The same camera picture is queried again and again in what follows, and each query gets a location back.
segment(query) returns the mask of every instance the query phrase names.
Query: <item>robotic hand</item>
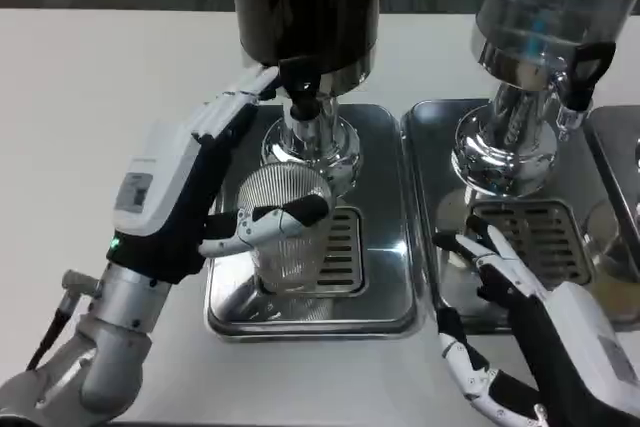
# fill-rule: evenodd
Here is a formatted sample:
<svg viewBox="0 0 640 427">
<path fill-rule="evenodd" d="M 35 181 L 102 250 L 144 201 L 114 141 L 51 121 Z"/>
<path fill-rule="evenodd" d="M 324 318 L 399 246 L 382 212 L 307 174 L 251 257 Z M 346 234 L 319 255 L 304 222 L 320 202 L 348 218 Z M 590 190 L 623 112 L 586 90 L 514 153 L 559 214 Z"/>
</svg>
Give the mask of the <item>robotic hand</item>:
<svg viewBox="0 0 640 427">
<path fill-rule="evenodd" d="M 437 233 L 436 246 L 473 265 L 478 295 L 507 321 L 539 391 L 492 369 L 467 341 L 458 312 L 437 312 L 443 358 L 471 405 L 504 427 L 640 426 L 640 382 L 598 303 L 579 285 L 548 291 L 498 229 L 467 222 L 478 241 Z"/>
<path fill-rule="evenodd" d="M 65 295 L 27 370 L 0 386 L 0 426 L 87 427 L 120 415 L 141 387 L 148 334 L 172 285 L 205 258 L 297 235 L 328 215 L 316 195 L 208 215 L 261 94 L 277 81 L 275 67 L 249 69 L 181 125 L 154 126 L 117 195 L 102 278 L 65 274 Z M 82 295 L 91 303 L 75 335 L 38 367 Z"/>
</svg>

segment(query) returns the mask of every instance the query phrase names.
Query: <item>stainless steel tray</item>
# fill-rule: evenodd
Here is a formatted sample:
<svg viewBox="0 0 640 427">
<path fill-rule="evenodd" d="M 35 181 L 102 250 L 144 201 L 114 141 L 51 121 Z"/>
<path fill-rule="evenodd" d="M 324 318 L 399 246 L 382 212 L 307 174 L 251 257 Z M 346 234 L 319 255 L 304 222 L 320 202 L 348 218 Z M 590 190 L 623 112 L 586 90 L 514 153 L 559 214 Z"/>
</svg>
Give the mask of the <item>stainless steel tray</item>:
<svg viewBox="0 0 640 427">
<path fill-rule="evenodd" d="M 219 211 L 235 208 L 237 187 L 259 166 L 265 133 L 281 115 L 280 106 L 260 108 L 234 156 L 218 199 Z M 398 123 L 374 105 L 343 105 L 340 115 L 357 130 L 364 158 L 356 187 L 339 204 L 350 217 L 343 222 L 358 217 L 361 255 L 356 260 L 361 270 L 355 274 L 361 278 L 355 275 L 351 280 L 359 285 L 339 288 L 334 279 L 324 289 L 276 295 L 255 277 L 248 254 L 219 259 L 210 266 L 205 305 L 207 322 L 217 333 L 257 340 L 374 337 L 401 334 L 419 320 L 422 272 L 410 258 L 405 200 L 411 186 L 403 170 Z M 333 272 L 325 272 L 334 277 L 341 273 L 335 266 Z"/>
<path fill-rule="evenodd" d="M 417 215 L 411 217 L 411 235 L 421 244 L 415 248 L 415 261 L 427 267 L 433 305 L 456 307 L 474 333 L 506 329 L 504 311 L 477 297 L 480 283 L 476 273 L 436 249 L 431 235 L 437 230 L 463 231 L 474 205 L 487 199 L 467 188 L 451 166 L 459 119 L 486 103 L 484 99 L 422 102 L 402 122 L 407 169 L 418 205 Z M 561 202 L 568 207 L 568 215 L 578 227 L 578 235 L 573 237 L 577 237 L 585 255 L 579 280 L 594 293 L 614 323 L 634 327 L 640 319 L 640 309 L 631 303 L 615 302 L 619 280 L 610 275 L 599 244 L 592 242 L 592 226 L 598 223 L 594 222 L 596 214 L 610 209 L 611 204 L 583 133 L 576 132 L 568 142 L 560 143 L 558 155 L 558 164 L 545 187 L 522 202 L 543 202 L 547 206 Z M 568 267 L 565 274 L 571 274 Z"/>
</svg>

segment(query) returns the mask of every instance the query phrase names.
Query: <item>cable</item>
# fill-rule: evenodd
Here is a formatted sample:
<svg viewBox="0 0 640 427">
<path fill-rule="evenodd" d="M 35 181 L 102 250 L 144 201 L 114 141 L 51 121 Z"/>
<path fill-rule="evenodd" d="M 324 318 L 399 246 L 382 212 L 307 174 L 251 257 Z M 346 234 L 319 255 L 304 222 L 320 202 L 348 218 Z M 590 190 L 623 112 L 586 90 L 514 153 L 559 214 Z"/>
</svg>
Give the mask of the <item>cable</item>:
<svg viewBox="0 0 640 427">
<path fill-rule="evenodd" d="M 79 294 L 70 293 L 69 291 L 65 292 L 62 300 L 60 301 L 60 305 L 58 305 L 58 308 L 56 309 L 56 313 L 53 315 L 53 320 L 51 321 L 51 324 L 49 324 L 47 333 L 44 334 L 44 337 L 40 341 L 40 345 L 27 364 L 27 370 L 35 370 L 44 354 L 53 347 L 53 344 L 55 344 L 58 337 L 60 337 L 60 334 L 67 325 L 67 322 L 69 322 L 73 312 L 76 310 L 79 300 Z"/>
</svg>

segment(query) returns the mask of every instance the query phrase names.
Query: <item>black tap handle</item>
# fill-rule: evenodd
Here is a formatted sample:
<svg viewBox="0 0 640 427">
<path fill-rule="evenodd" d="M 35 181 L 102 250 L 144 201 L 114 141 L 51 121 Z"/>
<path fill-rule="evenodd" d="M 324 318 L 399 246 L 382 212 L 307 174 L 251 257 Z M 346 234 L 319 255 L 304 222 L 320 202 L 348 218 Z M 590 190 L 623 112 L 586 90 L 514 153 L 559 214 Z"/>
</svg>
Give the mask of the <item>black tap handle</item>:
<svg viewBox="0 0 640 427">
<path fill-rule="evenodd" d="M 567 89 L 562 96 L 567 108 L 576 112 L 589 108 L 594 88 L 611 67 L 615 53 L 615 42 L 594 42 L 576 47 L 566 73 Z"/>
</svg>

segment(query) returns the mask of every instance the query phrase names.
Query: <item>label on robot arm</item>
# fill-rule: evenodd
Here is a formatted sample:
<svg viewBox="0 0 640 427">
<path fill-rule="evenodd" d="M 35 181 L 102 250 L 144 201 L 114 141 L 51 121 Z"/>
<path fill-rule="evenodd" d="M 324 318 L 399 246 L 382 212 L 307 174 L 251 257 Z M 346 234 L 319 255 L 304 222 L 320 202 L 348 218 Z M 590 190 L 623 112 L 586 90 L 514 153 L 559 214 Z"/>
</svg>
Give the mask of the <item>label on robot arm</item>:
<svg viewBox="0 0 640 427">
<path fill-rule="evenodd" d="M 132 214 L 141 214 L 147 198 L 153 175 L 140 172 L 129 172 L 120 186 L 116 197 L 116 210 Z"/>
</svg>

